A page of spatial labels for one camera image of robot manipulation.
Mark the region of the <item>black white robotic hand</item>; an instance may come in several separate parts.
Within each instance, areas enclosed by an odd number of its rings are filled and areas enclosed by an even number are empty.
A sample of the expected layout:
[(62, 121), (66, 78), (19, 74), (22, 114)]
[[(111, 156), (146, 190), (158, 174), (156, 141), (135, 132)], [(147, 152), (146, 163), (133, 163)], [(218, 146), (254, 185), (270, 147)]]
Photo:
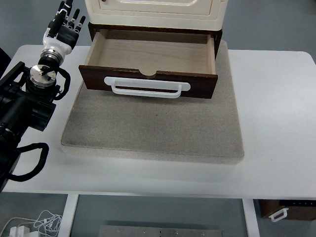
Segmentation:
[(86, 17), (83, 15), (78, 19), (80, 9), (76, 9), (71, 17), (72, 7), (71, 0), (61, 1), (53, 20), (50, 21), (44, 33), (42, 40), (44, 51), (54, 52), (64, 58), (75, 48)]

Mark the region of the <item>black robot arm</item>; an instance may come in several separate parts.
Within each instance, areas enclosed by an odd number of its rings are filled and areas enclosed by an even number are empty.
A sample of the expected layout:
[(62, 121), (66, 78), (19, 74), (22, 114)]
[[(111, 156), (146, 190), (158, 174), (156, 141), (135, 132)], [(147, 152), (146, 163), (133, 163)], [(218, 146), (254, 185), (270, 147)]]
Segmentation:
[[(24, 62), (17, 63), (8, 73), (5, 69), (11, 58), (0, 52), (0, 187), (8, 180), (24, 182), (35, 177), (44, 168), (49, 146), (46, 143), (32, 143), (19, 147), (28, 127), (44, 131), (56, 105), (69, 91), (71, 77), (60, 66), (64, 56), (56, 49), (46, 48), (37, 65), (28, 68)], [(20, 155), (40, 149), (35, 168), (23, 175), (13, 171)]]

